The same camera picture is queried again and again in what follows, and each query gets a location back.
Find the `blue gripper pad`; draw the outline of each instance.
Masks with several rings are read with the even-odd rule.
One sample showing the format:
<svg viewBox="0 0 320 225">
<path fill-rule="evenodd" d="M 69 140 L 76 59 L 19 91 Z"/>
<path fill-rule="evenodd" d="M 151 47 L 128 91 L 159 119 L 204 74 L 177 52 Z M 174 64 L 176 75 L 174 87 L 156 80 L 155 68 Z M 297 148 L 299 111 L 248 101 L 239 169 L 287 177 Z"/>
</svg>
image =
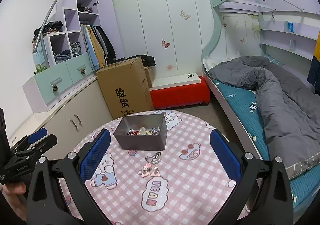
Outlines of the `blue gripper pad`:
<svg viewBox="0 0 320 225">
<path fill-rule="evenodd" d="M 219 133 L 213 130 L 210 134 L 210 145 L 216 153 L 228 177 L 237 183 L 241 180 L 240 163 L 224 142 Z"/>
<path fill-rule="evenodd" d="M 84 183 L 92 178 L 97 170 L 101 159 L 105 155 L 111 143 L 111 136 L 108 130 L 105 130 L 95 144 L 90 148 L 80 164 L 80 179 Z"/>
<path fill-rule="evenodd" d="M 33 144 L 40 140 L 41 138 L 45 137 L 47 135 L 47 130 L 45 128 L 42 128 L 38 130 L 37 132 L 33 133 L 32 135 L 29 136 L 28 138 L 28 143 Z"/>
</svg>

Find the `gray plastic box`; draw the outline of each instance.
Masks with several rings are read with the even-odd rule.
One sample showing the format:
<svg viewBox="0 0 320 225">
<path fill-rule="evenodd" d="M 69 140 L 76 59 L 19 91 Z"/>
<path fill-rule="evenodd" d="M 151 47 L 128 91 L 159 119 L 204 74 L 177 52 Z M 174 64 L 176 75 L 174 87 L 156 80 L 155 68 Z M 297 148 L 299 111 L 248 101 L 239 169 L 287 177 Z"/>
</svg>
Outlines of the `gray plastic box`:
<svg viewBox="0 0 320 225">
<path fill-rule="evenodd" d="M 130 136 L 130 129 L 145 127 L 160 128 L 159 135 Z M 167 125 L 163 114 L 125 116 L 120 121 L 113 135 L 125 150 L 163 151 L 167 141 Z"/>
</svg>

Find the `gray blanket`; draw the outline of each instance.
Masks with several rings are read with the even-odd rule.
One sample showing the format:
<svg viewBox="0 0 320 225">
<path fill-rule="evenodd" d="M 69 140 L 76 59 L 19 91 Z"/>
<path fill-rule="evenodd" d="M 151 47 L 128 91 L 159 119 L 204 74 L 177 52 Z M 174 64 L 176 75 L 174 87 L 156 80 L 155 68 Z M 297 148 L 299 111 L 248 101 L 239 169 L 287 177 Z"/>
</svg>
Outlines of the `gray blanket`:
<svg viewBox="0 0 320 225">
<path fill-rule="evenodd" d="M 261 56 L 222 62 L 209 75 L 224 84 L 256 88 L 270 159 L 280 156 L 289 179 L 320 162 L 320 96 Z"/>
</svg>

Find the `teal mattress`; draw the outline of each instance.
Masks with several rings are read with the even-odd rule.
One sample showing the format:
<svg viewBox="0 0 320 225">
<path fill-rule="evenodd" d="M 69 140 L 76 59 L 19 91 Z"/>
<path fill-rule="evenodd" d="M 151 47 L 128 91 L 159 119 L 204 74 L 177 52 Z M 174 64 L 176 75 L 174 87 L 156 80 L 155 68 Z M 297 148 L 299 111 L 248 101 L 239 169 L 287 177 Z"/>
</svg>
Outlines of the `teal mattress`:
<svg viewBox="0 0 320 225">
<path fill-rule="evenodd" d="M 257 147 L 261 157 L 269 160 L 268 147 L 263 132 L 263 121 L 258 110 L 255 93 L 249 90 L 225 85 L 212 79 L 218 87 L 242 125 L 249 133 L 253 143 Z M 290 181 L 293 207 L 295 210 L 301 208 L 303 201 L 310 203 L 315 190 L 320 185 L 320 165 L 312 168 L 303 175 Z"/>
</svg>

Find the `pink checkered tablecloth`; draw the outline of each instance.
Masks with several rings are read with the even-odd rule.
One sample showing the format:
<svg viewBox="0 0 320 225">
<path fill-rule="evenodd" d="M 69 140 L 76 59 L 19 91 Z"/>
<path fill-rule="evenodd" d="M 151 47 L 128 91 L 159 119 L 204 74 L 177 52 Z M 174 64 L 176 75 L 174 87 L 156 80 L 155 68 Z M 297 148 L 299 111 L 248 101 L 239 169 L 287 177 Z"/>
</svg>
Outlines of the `pink checkered tablecloth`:
<svg viewBox="0 0 320 225">
<path fill-rule="evenodd" d="M 230 180 L 209 142 L 214 129 L 207 122 L 175 110 L 158 110 L 135 115 L 165 115 L 168 134 L 160 177 L 137 174 L 155 152 L 122 150 L 113 136 L 121 118 L 85 137 L 78 152 L 93 141 L 102 128 L 111 134 L 111 144 L 91 180 L 90 194 L 115 225 L 207 225 L 227 200 L 236 182 Z M 71 213 L 81 218 L 64 179 L 61 188 Z M 245 209 L 240 218 L 246 215 Z"/>
</svg>

